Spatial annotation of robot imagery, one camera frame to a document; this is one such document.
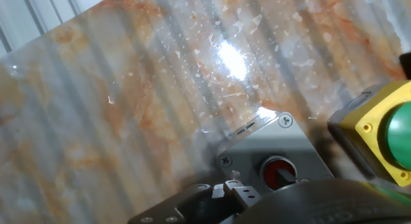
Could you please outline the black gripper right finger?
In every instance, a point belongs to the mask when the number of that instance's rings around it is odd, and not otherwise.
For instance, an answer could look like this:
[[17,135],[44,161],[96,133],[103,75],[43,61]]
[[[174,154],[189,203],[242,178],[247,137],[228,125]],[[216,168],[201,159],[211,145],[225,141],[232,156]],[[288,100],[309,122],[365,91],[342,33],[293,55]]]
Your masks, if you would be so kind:
[[276,178],[278,187],[286,187],[296,183],[296,178],[286,169],[278,169]]

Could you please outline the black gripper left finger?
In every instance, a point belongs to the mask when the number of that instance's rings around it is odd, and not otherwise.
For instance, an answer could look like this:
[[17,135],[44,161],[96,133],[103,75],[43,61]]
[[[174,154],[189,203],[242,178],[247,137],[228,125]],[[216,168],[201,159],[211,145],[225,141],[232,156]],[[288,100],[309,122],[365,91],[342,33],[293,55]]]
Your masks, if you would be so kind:
[[130,218],[128,224],[220,224],[235,219],[261,199],[239,180],[222,184],[195,184]]

